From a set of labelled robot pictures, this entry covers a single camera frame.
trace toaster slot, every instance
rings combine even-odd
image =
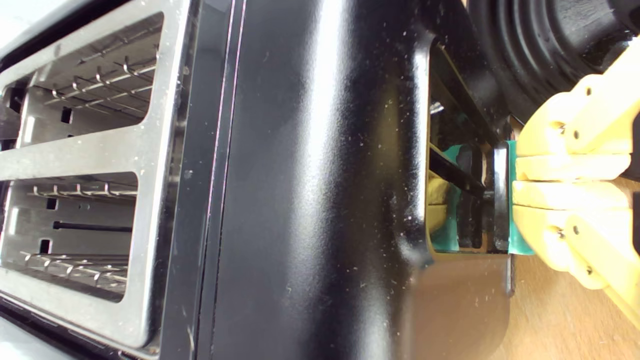
[[[12,181],[2,265],[120,300],[137,194],[133,173]]]
[[[140,123],[154,84],[162,14],[127,26],[36,70],[18,147]]]

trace metal wire rack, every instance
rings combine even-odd
[[[127,255],[21,254],[26,268],[117,293],[126,290]]]
[[[77,200],[125,200],[135,201],[138,196],[137,190],[112,189],[109,183],[104,183],[100,188],[88,187],[83,184],[76,184],[73,190],[62,190],[58,185],[51,186],[51,191],[41,191],[38,185],[33,185],[33,195],[47,198],[68,198]]]
[[[153,37],[160,30],[161,24],[156,24],[128,37],[113,37],[101,49],[92,48],[95,52],[82,58],[78,65],[98,58],[104,60],[108,54]],[[158,45],[153,44],[152,47],[145,51],[148,55],[146,58],[130,61],[131,57],[125,55],[122,61],[102,61],[102,66],[95,67],[93,76],[73,76],[69,85],[53,84],[53,88],[48,89],[53,99],[45,104],[64,102],[71,108],[142,119],[149,107],[157,62]]]

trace glossy black panel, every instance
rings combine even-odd
[[[230,120],[220,112],[223,78],[232,77],[235,71],[235,61],[227,61],[232,1],[195,1],[192,12],[179,107],[184,145],[166,269],[164,313],[158,321],[161,360],[195,357],[205,255],[211,254],[214,263],[218,258],[220,230],[214,230],[214,226],[220,215],[216,218],[211,214],[209,195],[221,192],[220,186],[212,188],[212,178],[218,174],[224,177],[224,167],[214,169],[214,153],[220,147],[226,151],[228,145],[224,136],[218,141],[218,131],[228,129]],[[212,230],[215,236],[209,238]],[[216,269],[215,265],[210,268],[213,272]]]
[[[505,257],[428,250],[425,12],[444,3],[246,3],[213,359],[453,359],[499,343]]]

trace wooden surface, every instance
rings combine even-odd
[[[509,329],[489,360],[529,359],[640,359],[640,331],[604,292],[519,256]]]

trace toaster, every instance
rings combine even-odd
[[[0,56],[0,315],[34,339],[162,360],[502,341],[511,130],[461,3],[81,0]]]

